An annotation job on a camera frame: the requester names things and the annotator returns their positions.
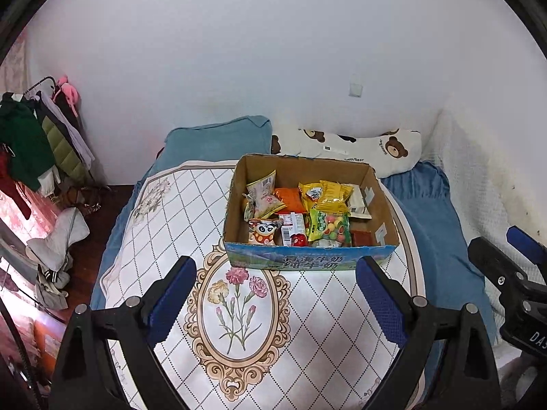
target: white blanket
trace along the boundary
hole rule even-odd
[[[354,271],[230,269],[221,233],[234,166],[187,162],[146,181],[102,278],[106,306],[141,296],[189,255],[198,282],[155,353],[190,408],[361,408],[397,347],[380,330]],[[382,268],[411,295],[425,295],[414,237],[386,195],[401,245]],[[111,352],[130,405],[144,409],[119,344]],[[423,379],[415,399],[422,391]]]

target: cartoon face snack bag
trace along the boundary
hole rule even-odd
[[[325,213],[347,213],[346,200],[353,191],[353,187],[327,180],[320,180],[320,182],[322,187],[321,197],[316,201],[315,208]]]
[[[329,214],[312,209],[308,234],[310,242],[323,238],[351,244],[347,214]]]
[[[273,213],[285,208],[285,203],[274,196],[274,186],[275,171],[247,185],[247,191],[254,200],[255,219],[267,219]]]
[[[274,246],[275,231],[283,225],[282,219],[249,220],[249,243]]]

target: green candy package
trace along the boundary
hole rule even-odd
[[[308,230],[307,238],[309,242],[317,239],[330,239],[331,241],[351,244],[347,214],[324,213],[312,209]]]

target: yellow snack bag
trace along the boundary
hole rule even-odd
[[[353,187],[327,180],[320,180],[319,182],[321,183],[322,192],[321,197],[315,204],[315,208],[325,213],[347,213],[346,200],[353,191]]]
[[[300,189],[300,195],[302,197],[302,204],[308,213],[315,208],[315,203],[321,198],[323,192],[323,185],[321,183],[306,183],[298,184]]]

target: hanging clothes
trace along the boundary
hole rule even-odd
[[[72,139],[72,144],[74,145],[74,148],[76,149],[81,159],[83,160],[85,167],[87,169],[90,169],[91,162],[95,160],[95,156],[93,155],[91,150],[88,148],[88,146],[84,142],[80,133],[76,130],[75,127],[73,127],[70,124],[70,122],[66,119],[66,117],[63,115],[63,113],[59,109],[59,107],[55,103],[53,103],[53,100],[51,100],[49,97],[47,97],[44,94],[42,94],[41,100],[48,107],[48,109],[67,127],[68,133],[70,134],[70,138]]]
[[[21,210],[23,217],[28,220],[31,216],[31,209],[23,197],[21,197],[21,194],[19,194],[15,181],[9,175],[9,158],[10,155],[8,152],[5,149],[0,149],[0,191],[13,199],[17,207]]]
[[[74,86],[68,83],[68,77],[62,76],[57,81],[55,95],[52,97],[53,102],[61,109],[66,119],[75,127],[79,133],[82,131],[80,116],[76,111],[76,103],[80,98],[78,91]]]
[[[44,172],[40,177],[38,177],[40,182],[40,189],[38,192],[43,197],[48,197],[52,195],[55,191],[55,184],[61,183],[61,177],[59,176],[59,170],[55,165],[53,165],[49,170]]]
[[[34,110],[38,122],[46,134],[58,168],[79,185],[85,185],[90,179],[89,173],[73,146],[68,129],[48,109],[41,95],[42,93],[38,92],[36,98],[24,100],[23,103]]]
[[[32,191],[40,189],[38,176],[55,164],[48,139],[31,110],[12,99],[12,93],[2,95],[0,105],[0,142],[8,145],[13,156],[9,174]]]

